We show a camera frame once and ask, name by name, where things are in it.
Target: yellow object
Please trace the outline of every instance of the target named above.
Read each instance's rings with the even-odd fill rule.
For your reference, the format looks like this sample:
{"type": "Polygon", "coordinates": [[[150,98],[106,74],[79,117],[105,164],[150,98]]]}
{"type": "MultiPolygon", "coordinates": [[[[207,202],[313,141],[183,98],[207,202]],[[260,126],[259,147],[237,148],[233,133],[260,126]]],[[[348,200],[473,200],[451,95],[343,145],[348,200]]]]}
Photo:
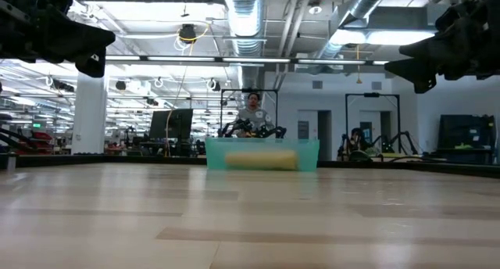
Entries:
{"type": "Polygon", "coordinates": [[[227,167],[238,169],[298,169],[298,155],[292,150],[276,152],[230,152],[226,154],[225,161],[227,167]]]}

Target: silver air duct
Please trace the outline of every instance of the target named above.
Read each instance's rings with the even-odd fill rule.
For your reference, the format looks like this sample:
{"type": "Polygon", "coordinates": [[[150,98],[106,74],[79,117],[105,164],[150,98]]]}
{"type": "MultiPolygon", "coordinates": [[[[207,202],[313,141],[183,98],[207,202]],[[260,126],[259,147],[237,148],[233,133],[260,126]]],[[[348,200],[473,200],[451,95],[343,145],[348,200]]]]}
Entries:
{"type": "MultiPolygon", "coordinates": [[[[263,0],[225,0],[231,33],[242,38],[258,36],[262,29],[263,0]]],[[[253,40],[233,40],[234,54],[238,57],[258,57],[263,53],[263,42],[253,40]]],[[[259,68],[242,66],[238,74],[242,88],[263,88],[263,78],[259,78],[259,68]]]]}
{"type": "MultiPolygon", "coordinates": [[[[340,19],[339,26],[367,18],[381,2],[382,0],[351,0],[345,16],[340,19]]],[[[317,59],[334,59],[341,51],[343,45],[332,44],[330,40],[318,52],[317,59]]]]}

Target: white pillar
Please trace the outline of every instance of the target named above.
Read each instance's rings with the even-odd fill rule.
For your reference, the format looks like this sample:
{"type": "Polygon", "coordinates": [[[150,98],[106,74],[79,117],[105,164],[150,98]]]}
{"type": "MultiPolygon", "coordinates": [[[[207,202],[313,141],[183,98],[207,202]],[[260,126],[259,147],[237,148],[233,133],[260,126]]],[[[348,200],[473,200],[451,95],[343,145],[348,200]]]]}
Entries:
{"type": "Polygon", "coordinates": [[[104,153],[109,79],[79,73],[71,153],[104,153]]]}

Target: transparent plastic container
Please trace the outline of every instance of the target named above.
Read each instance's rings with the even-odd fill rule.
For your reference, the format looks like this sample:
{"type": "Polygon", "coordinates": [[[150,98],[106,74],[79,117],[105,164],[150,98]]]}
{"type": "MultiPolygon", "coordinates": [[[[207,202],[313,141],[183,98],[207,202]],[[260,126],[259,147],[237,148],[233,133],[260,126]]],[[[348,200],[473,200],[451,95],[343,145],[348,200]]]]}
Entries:
{"type": "Polygon", "coordinates": [[[211,170],[233,169],[226,163],[226,155],[236,152],[295,151],[298,157],[297,170],[316,170],[320,142],[318,140],[295,140],[275,138],[207,138],[207,165],[211,170]]]}

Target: computer monitor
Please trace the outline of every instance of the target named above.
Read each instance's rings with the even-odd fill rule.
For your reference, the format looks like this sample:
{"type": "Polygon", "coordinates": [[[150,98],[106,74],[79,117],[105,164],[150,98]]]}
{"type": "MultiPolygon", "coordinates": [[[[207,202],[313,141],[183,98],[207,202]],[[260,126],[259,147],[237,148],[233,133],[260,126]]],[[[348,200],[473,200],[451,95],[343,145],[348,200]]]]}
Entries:
{"type": "MultiPolygon", "coordinates": [[[[166,137],[166,119],[170,111],[158,111],[153,113],[151,120],[150,138],[166,137]]],[[[193,120],[192,109],[175,109],[169,120],[169,138],[189,139],[191,134],[191,123],[193,120]]]]}

